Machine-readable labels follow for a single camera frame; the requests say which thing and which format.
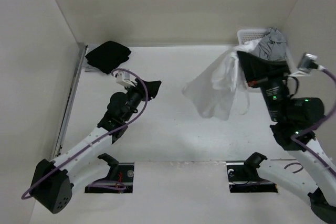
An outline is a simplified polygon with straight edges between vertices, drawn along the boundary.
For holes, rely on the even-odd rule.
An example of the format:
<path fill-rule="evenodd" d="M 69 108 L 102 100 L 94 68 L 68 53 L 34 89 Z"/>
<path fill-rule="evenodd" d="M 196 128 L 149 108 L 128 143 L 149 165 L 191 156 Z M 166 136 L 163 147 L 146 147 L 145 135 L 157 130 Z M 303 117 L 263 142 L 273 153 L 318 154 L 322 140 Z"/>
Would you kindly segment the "white tank top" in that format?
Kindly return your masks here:
<path fill-rule="evenodd" d="M 259 42 L 259 39 L 252 40 L 225 51 L 183 87 L 183 95 L 193 103 L 202 118 L 228 120 L 236 95 L 240 92 L 244 94 L 246 105 L 241 105 L 238 113 L 244 115 L 248 112 L 250 98 L 238 52 L 252 52 Z"/>

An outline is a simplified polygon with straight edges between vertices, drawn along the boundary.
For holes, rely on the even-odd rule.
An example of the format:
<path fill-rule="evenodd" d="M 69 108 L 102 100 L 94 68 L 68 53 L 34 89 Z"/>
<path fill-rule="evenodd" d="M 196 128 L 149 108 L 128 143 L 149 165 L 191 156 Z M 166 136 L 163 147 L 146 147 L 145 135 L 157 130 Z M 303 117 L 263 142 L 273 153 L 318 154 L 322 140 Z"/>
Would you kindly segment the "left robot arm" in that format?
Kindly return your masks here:
<path fill-rule="evenodd" d="M 142 114 L 139 104 L 157 96 L 161 84 L 160 80 L 136 79 L 125 92 L 114 93 L 106 113 L 87 137 L 66 153 L 37 164 L 29 195 L 57 214 L 80 189 L 92 187 L 101 179 L 116 179 L 119 163 L 106 151 L 121 138 L 129 123 Z"/>

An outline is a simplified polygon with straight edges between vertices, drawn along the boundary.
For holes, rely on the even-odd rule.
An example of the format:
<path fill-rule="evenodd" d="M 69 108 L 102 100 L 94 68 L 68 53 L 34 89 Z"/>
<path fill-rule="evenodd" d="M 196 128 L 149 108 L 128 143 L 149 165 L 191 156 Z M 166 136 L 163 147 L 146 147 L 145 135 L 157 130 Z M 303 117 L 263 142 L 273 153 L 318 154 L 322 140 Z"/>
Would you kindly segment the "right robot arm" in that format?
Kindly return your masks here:
<path fill-rule="evenodd" d="M 264 179 L 279 185 L 305 202 L 325 223 L 335 223 L 335 165 L 316 138 L 315 131 L 335 113 L 327 114 L 319 98 L 295 98 L 290 94 L 290 68 L 286 61 L 261 59 L 239 51 L 238 59 L 250 88 L 259 88 L 271 120 L 274 139 L 294 157 L 312 178 L 299 180 L 261 153 L 251 154 L 243 164 L 251 180 Z"/>

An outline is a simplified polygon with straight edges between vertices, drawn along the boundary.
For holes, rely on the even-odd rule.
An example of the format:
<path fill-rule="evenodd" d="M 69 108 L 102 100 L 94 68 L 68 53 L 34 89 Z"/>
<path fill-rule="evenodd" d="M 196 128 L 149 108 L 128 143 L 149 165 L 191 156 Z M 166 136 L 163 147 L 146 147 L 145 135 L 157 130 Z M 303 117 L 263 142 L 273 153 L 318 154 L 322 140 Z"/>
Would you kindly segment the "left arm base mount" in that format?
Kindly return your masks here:
<path fill-rule="evenodd" d="M 96 180 L 85 187 L 86 194 L 131 194 L 135 163 L 119 163 L 108 154 L 101 154 L 98 158 L 109 166 L 107 176 Z"/>

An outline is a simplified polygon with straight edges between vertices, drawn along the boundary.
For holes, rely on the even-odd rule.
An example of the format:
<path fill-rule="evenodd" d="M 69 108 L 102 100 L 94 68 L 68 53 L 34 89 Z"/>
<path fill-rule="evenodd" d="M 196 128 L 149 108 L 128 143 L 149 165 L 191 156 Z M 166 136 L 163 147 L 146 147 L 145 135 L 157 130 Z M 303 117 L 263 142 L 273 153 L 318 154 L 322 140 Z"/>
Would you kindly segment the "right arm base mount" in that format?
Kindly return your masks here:
<path fill-rule="evenodd" d="M 254 152 L 244 161 L 227 162 L 230 193 L 278 193 L 275 183 L 261 178 L 257 173 L 264 160 L 267 160 L 265 155 Z"/>

